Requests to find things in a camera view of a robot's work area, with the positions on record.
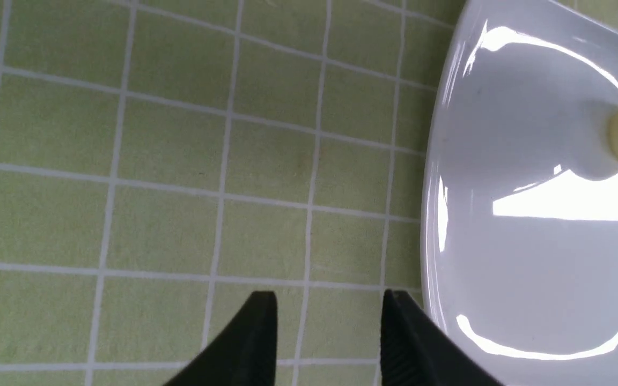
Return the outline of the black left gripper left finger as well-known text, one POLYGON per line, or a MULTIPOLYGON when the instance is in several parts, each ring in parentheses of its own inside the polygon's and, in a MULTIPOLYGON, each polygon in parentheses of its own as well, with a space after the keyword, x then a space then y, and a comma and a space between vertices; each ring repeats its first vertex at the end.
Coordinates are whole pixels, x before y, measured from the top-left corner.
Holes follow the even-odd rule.
POLYGON ((166 385, 273 385, 278 304, 273 291, 253 291, 228 325, 166 385))

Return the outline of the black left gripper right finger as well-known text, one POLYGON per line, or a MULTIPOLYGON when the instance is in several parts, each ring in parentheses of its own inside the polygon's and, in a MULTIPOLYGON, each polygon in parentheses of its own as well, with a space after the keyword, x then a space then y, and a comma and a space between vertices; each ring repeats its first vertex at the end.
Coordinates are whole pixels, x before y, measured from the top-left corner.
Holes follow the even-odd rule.
POLYGON ((445 335, 407 291, 384 292, 382 385, 500 385, 445 335))

